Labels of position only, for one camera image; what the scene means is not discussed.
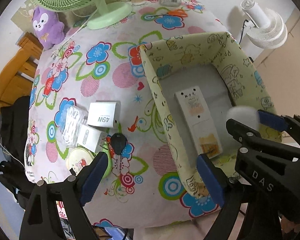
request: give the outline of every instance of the white rectangular box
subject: white rectangular box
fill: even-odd
[[[99,146],[104,144],[104,141],[107,137],[107,133],[99,131],[93,127],[83,124],[80,128],[77,144],[85,147],[86,149],[96,152]]]
[[[221,142],[208,105],[198,86],[175,93],[198,154],[213,158],[222,153]]]
[[[118,128],[121,105],[119,102],[90,104],[87,124],[96,127]]]

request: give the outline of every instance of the fan stand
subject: fan stand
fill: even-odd
[[[106,4],[105,0],[94,0],[97,11],[90,17],[87,27],[98,30],[111,26],[127,17],[132,12],[132,6],[126,2]]]

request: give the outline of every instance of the floral tablecloth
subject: floral tablecloth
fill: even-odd
[[[84,207],[91,223],[154,227],[189,220],[218,208],[210,196],[197,200],[182,186],[138,51],[140,44],[160,39],[227,31],[197,0],[186,0],[180,8],[188,17],[168,15],[176,8],[147,0],[117,24],[94,31],[83,28],[57,51],[42,53],[30,99],[25,149],[29,180],[54,183],[70,175],[66,158],[71,149],[56,140],[65,105],[88,109],[97,100],[118,100],[122,105],[119,131],[128,144],[122,158],[110,152],[112,172]],[[110,130],[107,139],[115,132]],[[58,210],[66,218],[62,203],[58,203]]]

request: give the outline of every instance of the storage box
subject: storage box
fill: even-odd
[[[160,80],[194,65],[212,63],[235,105],[275,113],[271,98],[253,63],[227,32],[197,33],[148,43],[140,47],[140,55],[180,180],[192,196],[206,196],[208,191],[198,171],[189,163],[182,138],[163,96]],[[260,125],[259,132],[264,138],[281,141],[281,133],[269,127]],[[236,153],[224,151],[213,162],[232,176],[235,173]]]

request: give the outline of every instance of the screw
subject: screw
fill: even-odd
[[[37,185],[40,187],[40,186],[42,186],[44,184],[44,180],[39,180],[38,182],[37,182]]]
[[[229,182],[230,182],[231,184],[235,184],[235,183],[238,182],[238,179],[235,178],[235,177],[230,177],[230,178],[229,178]]]
[[[247,152],[248,152],[248,149],[245,148],[245,147],[242,147],[242,148],[240,148],[239,151],[240,151],[241,153],[247,153]]]
[[[76,179],[76,176],[74,176],[74,175],[70,175],[68,177],[68,181],[75,181],[75,179]]]

